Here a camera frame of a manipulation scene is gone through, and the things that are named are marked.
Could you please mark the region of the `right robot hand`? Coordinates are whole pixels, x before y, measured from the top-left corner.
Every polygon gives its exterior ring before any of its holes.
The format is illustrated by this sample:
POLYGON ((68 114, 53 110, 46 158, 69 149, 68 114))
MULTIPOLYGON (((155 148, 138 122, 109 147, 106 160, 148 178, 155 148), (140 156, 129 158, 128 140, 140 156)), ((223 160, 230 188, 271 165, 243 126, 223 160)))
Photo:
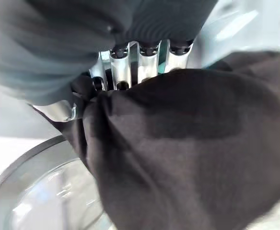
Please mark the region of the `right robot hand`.
POLYGON ((0 90, 53 121, 77 118, 70 84, 101 51, 193 40, 214 0, 0 0, 0 90))

